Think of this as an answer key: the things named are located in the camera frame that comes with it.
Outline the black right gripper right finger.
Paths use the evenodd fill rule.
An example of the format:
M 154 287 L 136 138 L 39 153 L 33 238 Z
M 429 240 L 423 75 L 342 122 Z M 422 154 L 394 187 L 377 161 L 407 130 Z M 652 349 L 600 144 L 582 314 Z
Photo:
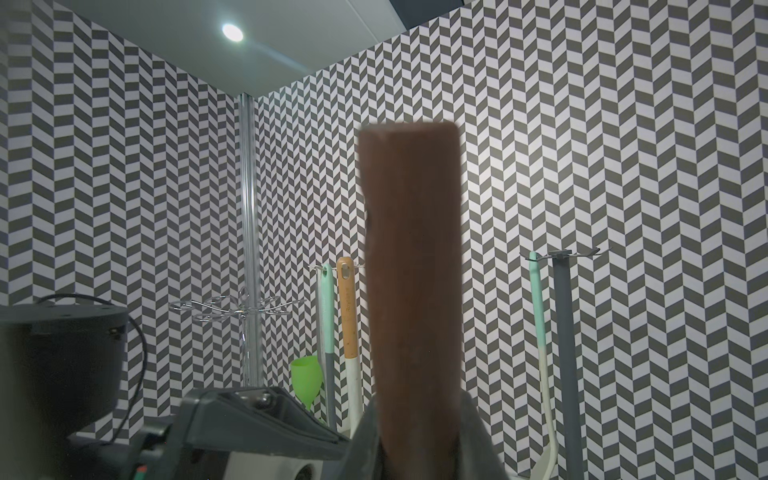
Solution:
M 507 480 L 505 467 L 494 451 L 472 397 L 461 393 L 458 478 L 462 480 Z

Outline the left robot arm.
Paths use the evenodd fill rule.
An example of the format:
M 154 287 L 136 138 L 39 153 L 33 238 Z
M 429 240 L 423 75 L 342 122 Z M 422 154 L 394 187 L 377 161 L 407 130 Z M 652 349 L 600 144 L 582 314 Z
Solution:
M 113 411 L 135 321 L 114 305 L 1 310 L 5 479 L 330 479 L 349 439 L 279 387 L 201 389 L 127 444 L 82 436 Z

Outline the steel spoon brown handle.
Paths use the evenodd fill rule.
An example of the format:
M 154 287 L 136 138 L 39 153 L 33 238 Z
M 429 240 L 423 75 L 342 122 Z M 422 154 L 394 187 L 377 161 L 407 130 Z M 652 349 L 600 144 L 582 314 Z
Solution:
M 359 136 L 375 407 L 389 479 L 452 479 L 461 404 L 461 173 L 451 122 Z

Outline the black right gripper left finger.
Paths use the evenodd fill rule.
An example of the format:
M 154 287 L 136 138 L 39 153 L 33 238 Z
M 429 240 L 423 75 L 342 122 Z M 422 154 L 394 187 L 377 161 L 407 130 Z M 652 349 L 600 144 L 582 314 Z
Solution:
M 323 464 L 322 479 L 378 480 L 381 478 L 381 441 L 378 399 L 367 405 L 348 448 L 339 461 Z

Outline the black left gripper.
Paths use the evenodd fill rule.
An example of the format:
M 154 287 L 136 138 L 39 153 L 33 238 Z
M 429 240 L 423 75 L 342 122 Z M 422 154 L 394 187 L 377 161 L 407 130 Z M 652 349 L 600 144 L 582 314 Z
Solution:
M 133 438 L 123 479 L 331 479 L 350 445 L 281 387 L 194 390 Z

